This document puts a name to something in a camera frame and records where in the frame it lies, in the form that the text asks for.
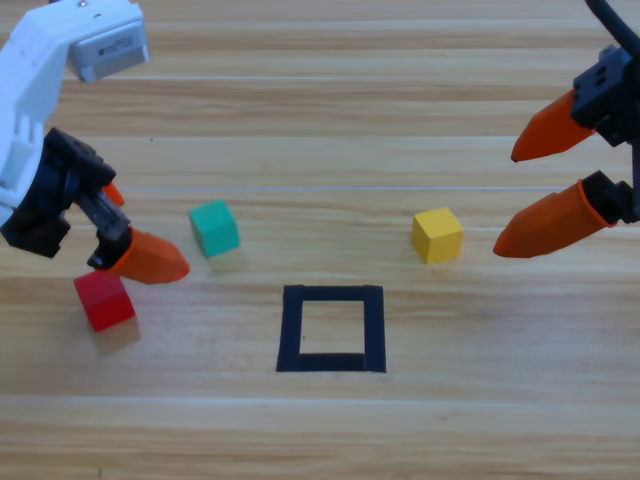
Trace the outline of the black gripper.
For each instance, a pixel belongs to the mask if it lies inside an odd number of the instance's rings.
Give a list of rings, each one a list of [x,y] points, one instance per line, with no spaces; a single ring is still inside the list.
[[[115,176],[93,147],[51,129],[31,187],[1,234],[14,248],[52,258],[70,230],[64,214],[75,203],[97,229],[89,266],[147,285],[186,277],[190,264],[175,244],[129,227],[119,209],[125,199],[112,182]]]
[[[631,146],[632,183],[615,183],[596,171],[545,196],[511,219],[493,247],[498,256],[548,255],[619,222],[639,220],[639,63],[623,48],[609,46],[573,86],[532,116],[511,160],[565,152],[596,131],[612,147]]]

